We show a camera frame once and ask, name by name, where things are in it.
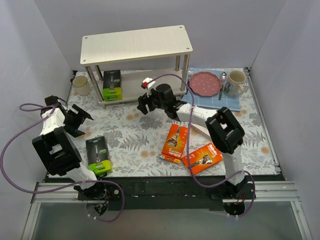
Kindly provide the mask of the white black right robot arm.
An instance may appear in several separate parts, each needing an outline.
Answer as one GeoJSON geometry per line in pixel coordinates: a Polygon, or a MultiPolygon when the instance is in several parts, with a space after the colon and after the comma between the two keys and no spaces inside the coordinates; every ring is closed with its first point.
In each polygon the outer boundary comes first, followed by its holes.
{"type": "Polygon", "coordinates": [[[224,161],[226,181],[220,191],[227,192],[232,199],[243,195],[248,182],[241,156],[245,131],[233,113],[227,107],[212,110],[178,100],[169,84],[154,87],[148,80],[146,78],[141,84],[145,93],[138,98],[137,109],[144,115],[155,109],[162,109],[172,120],[207,128],[211,141],[222,152],[224,161]]]}

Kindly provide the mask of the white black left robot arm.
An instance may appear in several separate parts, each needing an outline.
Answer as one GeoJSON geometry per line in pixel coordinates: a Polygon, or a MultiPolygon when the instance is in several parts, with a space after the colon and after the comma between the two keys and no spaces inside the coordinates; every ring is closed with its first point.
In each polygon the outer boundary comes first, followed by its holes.
{"type": "Polygon", "coordinates": [[[51,95],[44,99],[46,108],[40,116],[44,119],[40,135],[32,140],[32,145],[40,157],[47,172],[52,175],[66,177],[78,185],[74,189],[88,198],[101,200],[106,197],[107,189],[82,161],[81,155],[71,137],[84,135],[79,130],[86,119],[92,116],[73,104],[71,109],[62,105],[62,99],[51,95]]]}

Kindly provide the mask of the green black razor box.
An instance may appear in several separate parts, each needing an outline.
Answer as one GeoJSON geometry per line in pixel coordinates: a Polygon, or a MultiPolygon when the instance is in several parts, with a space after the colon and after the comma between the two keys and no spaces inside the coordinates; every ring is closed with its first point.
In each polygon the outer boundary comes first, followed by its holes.
{"type": "Polygon", "coordinates": [[[122,74],[120,69],[103,72],[102,96],[105,101],[119,101],[123,99],[122,74]]]}
{"type": "Polygon", "coordinates": [[[113,172],[113,164],[104,136],[98,136],[85,141],[88,169],[96,176],[105,176],[113,172]]]}

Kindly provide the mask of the orange Gillette razor box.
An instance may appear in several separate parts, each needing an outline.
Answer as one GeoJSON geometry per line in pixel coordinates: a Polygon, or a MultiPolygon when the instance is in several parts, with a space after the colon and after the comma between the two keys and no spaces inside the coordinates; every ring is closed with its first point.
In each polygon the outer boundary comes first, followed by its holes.
{"type": "Polygon", "coordinates": [[[190,166],[193,174],[196,175],[222,161],[223,154],[210,142],[184,156],[181,160],[185,167],[189,170],[190,166]]]}
{"type": "Polygon", "coordinates": [[[188,128],[178,124],[172,124],[164,142],[160,158],[179,164],[187,143],[188,128]]]}

